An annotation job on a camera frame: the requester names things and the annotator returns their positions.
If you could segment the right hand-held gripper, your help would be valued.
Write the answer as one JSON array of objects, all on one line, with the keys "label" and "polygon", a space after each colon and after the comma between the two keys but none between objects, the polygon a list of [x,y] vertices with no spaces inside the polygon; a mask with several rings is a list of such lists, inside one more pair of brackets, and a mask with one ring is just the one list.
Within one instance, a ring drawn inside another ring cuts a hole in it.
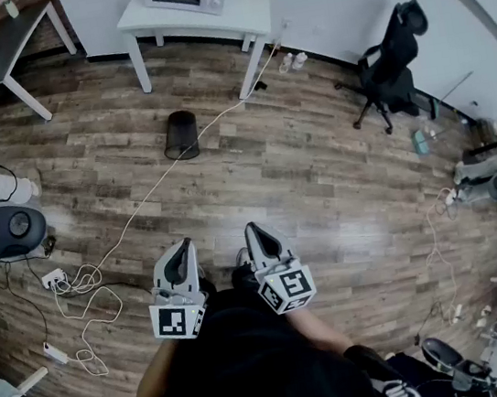
[{"label": "right hand-held gripper", "polygon": [[295,255],[288,238],[276,229],[249,222],[245,235],[254,262],[258,294],[278,315],[307,306],[315,296],[312,274]]}]

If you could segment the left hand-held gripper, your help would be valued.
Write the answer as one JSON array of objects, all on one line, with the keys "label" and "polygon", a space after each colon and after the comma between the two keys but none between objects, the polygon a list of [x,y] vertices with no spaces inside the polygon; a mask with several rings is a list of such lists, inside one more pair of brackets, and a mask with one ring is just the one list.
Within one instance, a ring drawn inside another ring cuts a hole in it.
[{"label": "left hand-held gripper", "polygon": [[156,338],[182,340],[199,336],[208,298],[199,289],[199,278],[196,246],[188,237],[158,259],[154,269],[155,301],[149,307]]}]

